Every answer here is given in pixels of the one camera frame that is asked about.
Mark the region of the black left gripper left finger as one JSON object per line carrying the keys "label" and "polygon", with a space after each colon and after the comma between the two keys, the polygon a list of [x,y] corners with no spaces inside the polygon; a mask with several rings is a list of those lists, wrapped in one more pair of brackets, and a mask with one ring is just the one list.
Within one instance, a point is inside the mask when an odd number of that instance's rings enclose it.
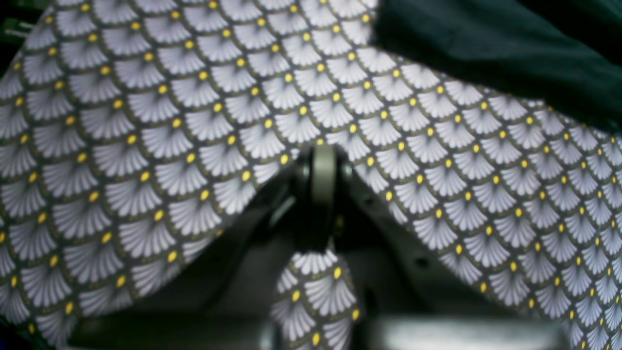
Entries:
{"label": "black left gripper left finger", "polygon": [[68,348],[278,350],[279,276],[295,253],[325,252],[335,195],[335,147],[302,151],[178,277],[127,310],[83,319]]}

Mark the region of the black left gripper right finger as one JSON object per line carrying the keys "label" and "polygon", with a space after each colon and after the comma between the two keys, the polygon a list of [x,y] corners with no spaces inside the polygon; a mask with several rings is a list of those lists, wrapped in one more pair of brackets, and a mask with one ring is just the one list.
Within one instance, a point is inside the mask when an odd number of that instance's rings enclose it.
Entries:
{"label": "black left gripper right finger", "polygon": [[400,226],[355,174],[344,150],[335,167],[333,244],[363,309],[352,350],[567,350],[554,321],[522,316],[476,293]]}

